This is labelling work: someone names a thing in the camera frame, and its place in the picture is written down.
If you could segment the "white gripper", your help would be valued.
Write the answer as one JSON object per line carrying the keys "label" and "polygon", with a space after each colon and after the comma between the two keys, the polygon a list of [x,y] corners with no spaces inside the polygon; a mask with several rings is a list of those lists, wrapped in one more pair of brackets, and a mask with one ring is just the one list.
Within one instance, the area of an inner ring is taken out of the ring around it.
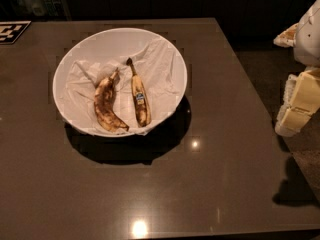
{"label": "white gripper", "polygon": [[320,109],[320,0],[301,17],[298,24],[276,36],[276,46],[294,47],[295,60],[307,67],[298,76],[290,74],[285,83],[283,104],[275,132],[284,137],[299,133]]}

